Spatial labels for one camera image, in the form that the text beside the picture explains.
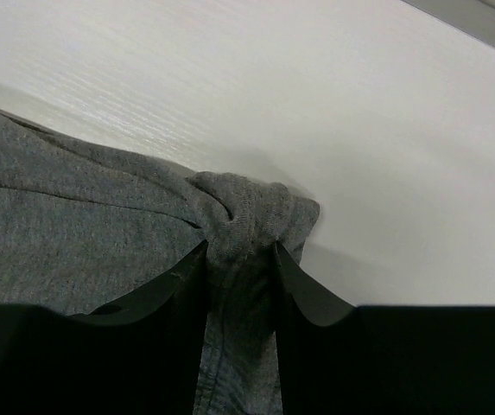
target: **gray fabric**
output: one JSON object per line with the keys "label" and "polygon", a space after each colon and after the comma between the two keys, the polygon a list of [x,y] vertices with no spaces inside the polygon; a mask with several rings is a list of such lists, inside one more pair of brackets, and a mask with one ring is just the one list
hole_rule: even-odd
{"label": "gray fabric", "polygon": [[0,303],[88,313],[208,240],[212,312],[196,414],[282,412],[269,248],[279,240],[299,261],[318,213],[280,184],[184,179],[150,157],[0,115]]}

